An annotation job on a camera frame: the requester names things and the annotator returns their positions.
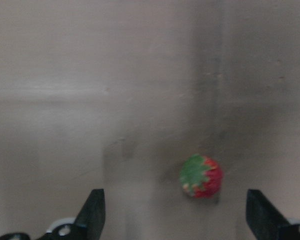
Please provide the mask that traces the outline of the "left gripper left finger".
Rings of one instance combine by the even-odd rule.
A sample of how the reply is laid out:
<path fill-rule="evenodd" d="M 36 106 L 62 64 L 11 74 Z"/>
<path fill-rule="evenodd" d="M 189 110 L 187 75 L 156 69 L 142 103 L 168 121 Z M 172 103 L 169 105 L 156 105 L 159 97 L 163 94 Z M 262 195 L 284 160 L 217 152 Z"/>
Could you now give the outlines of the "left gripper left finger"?
<path fill-rule="evenodd" d="M 77 216 L 56 221 L 40 240 L 99 240 L 105 225 L 104 189 L 93 189 Z"/>

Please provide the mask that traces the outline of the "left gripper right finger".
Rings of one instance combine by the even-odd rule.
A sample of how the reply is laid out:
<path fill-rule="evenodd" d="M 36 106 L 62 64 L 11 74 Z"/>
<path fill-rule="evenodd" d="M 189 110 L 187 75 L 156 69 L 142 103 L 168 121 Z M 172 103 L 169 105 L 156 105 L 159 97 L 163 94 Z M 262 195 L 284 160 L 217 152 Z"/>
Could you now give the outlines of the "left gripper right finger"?
<path fill-rule="evenodd" d="M 257 240 L 300 240 L 300 221 L 289 220 L 258 189 L 248 189 L 246 223 Z"/>

